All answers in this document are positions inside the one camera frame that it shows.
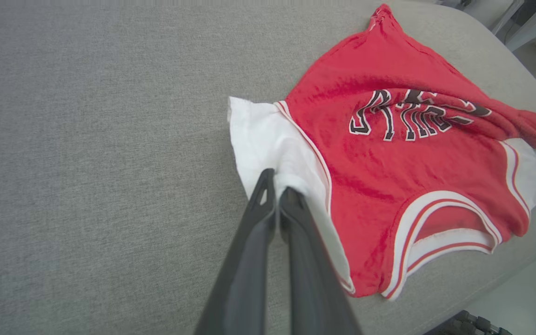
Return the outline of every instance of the black metal clamp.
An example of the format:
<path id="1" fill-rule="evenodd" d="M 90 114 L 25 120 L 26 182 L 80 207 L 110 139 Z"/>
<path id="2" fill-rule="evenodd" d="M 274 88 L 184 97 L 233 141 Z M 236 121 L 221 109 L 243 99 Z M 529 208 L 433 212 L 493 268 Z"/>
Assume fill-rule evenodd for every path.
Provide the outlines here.
<path id="1" fill-rule="evenodd" d="M 263 335 L 268 244 L 280 219 L 289 245 L 291 332 L 360 335 L 303 195 L 287 188 L 276 203 L 274 170 L 260 175 L 210 293 L 195 335 Z"/>

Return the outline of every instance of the red fabric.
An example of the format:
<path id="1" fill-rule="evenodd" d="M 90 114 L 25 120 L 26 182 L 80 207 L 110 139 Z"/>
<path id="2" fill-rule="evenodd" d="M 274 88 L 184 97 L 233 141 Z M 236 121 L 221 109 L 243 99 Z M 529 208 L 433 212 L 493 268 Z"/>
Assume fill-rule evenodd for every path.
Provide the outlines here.
<path id="1" fill-rule="evenodd" d="M 536 113 L 487 97 L 404 34 L 388 6 L 374 13 L 367 30 L 320 57 L 285 102 L 328 166 L 332 219 L 355 295 L 382 292 L 390 283 L 400 217 L 427 192 L 468 197 L 493 219 L 504 241 L 526 233 L 527 211 L 508 191 L 506 152 L 497 140 L 521 137 L 536 148 Z M 441 111 L 443 117 L 436 116 Z M 443 213 L 446 229 L 481 227 L 478 216 L 465 216 L 463 208 L 451 220 L 452 210 Z M 430 222 L 435 226 L 426 223 L 419 238 L 443 230 L 439 220 Z"/>

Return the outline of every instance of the clothing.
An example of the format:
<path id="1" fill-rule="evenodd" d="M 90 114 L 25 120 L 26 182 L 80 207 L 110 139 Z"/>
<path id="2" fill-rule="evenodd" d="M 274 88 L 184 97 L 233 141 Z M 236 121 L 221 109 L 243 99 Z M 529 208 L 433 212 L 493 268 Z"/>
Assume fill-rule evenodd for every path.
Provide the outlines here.
<path id="1" fill-rule="evenodd" d="M 236 111 L 231 101 L 232 114 L 259 109 L 245 102 Z M 320 57 L 275 106 L 280 113 L 264 112 L 288 120 L 296 135 L 292 127 L 260 121 L 257 131 L 242 135 L 244 127 L 232 119 L 242 180 L 249 183 L 245 166 L 259 156 L 273 157 L 260 166 L 276 168 L 277 176 L 296 166 L 291 174 L 312 185 L 309 197 L 330 214 L 331 221 L 318 224 L 334 227 L 334 237 L 323 238 L 329 252 L 344 250 L 344 258 L 331 257 L 351 294 L 395 299 L 408 275 L 428 261 L 457 250 L 491 253 L 528 229 L 536 204 L 536 113 L 487 97 L 404 34 L 386 5 L 366 31 Z M 274 143 L 242 148 L 259 136 Z M 281 136 L 296 140 L 283 144 Z M 305 155 L 289 155 L 295 163 L 277 158 L 293 150 Z M 305 178 L 308 171 L 319 178 Z"/>

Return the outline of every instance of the gray fabric surface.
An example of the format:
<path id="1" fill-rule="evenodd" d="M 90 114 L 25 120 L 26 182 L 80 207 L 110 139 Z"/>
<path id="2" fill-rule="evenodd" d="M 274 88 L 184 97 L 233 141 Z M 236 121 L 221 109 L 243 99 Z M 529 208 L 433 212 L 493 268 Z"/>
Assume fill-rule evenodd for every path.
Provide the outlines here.
<path id="1" fill-rule="evenodd" d="M 0 334 L 189 333 L 244 210 L 228 95 L 284 98 L 378 2 L 333 8 L 0 6 Z M 474 19 L 398 2 L 406 32 L 494 98 L 536 81 Z M 536 257 L 441 257 L 398 301 L 351 299 L 366 333 L 419 334 Z M 268 332 L 288 333 L 287 251 Z"/>

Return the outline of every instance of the red and white t-shirt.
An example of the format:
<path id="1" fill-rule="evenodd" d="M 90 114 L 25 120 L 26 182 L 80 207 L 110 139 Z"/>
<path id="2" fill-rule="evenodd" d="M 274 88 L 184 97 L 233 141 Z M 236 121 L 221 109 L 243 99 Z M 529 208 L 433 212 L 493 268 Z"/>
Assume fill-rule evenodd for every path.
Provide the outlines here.
<path id="1" fill-rule="evenodd" d="M 536 204 L 536 113 L 487 97 L 404 34 L 388 6 L 274 105 L 256 113 L 251 102 L 231 101 L 240 175 L 249 161 L 302 174 L 303 159 L 288 155 L 283 163 L 281 154 L 303 147 L 315 155 L 318 164 L 305 168 L 317 177 L 306 184 L 325 192 L 306 193 L 329 215 L 321 233 L 351 294 L 395 299 L 428 261 L 456 250 L 491 253 L 527 232 Z M 242 115 L 251 123 L 285 118 L 294 127 L 249 132 Z M 280 141 L 283 134 L 295 140 Z M 242 175 L 244 184 L 251 179 Z"/>

